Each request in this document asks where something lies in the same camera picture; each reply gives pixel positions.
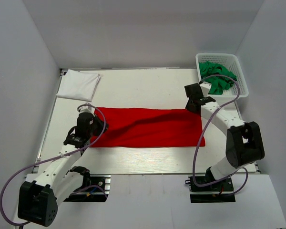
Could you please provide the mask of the red t shirt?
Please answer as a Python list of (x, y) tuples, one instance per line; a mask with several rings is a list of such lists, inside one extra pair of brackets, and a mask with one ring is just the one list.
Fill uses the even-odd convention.
[(202, 133), (200, 115), (186, 109), (108, 108), (95, 114), (109, 125), (93, 147), (190, 147)]

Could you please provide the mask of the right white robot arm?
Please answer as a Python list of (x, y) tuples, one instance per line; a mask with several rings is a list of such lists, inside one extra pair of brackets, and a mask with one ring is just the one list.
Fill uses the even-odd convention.
[[(219, 105), (214, 98), (205, 96), (199, 83), (187, 85), (184, 89), (188, 98), (186, 110), (207, 120), (194, 153), (193, 183), (197, 187), (217, 190), (222, 186), (223, 180), (248, 164), (265, 157), (260, 127), (256, 122), (245, 122), (231, 115), (224, 109), (224, 106), (229, 103)], [(206, 170), (204, 182), (199, 184), (195, 178), (196, 159), (200, 144), (210, 124), (226, 136), (225, 156)]]

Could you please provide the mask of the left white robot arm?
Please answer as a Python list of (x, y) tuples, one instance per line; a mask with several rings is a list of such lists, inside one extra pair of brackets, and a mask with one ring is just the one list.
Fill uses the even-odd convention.
[(91, 138), (99, 139), (108, 129), (104, 118), (90, 111), (79, 113), (76, 126), (72, 127), (63, 142), (59, 156), (32, 182), (20, 187), (18, 218), (48, 227), (54, 221), (59, 205), (74, 191), (91, 186), (89, 169), (75, 166)]

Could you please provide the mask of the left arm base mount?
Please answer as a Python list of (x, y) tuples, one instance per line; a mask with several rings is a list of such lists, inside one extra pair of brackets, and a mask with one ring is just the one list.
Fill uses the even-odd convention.
[(109, 196), (110, 184), (110, 175), (90, 175), (85, 178), (85, 183), (76, 189), (75, 193), (67, 197), (64, 202), (104, 203), (107, 200), (106, 196)]

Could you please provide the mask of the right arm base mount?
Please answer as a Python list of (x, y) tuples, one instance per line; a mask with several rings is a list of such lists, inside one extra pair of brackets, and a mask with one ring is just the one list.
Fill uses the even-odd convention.
[(234, 186), (231, 178), (206, 187), (198, 187), (195, 185), (193, 177), (188, 177), (184, 183), (189, 186), (191, 203), (235, 202), (235, 195), (233, 194)]

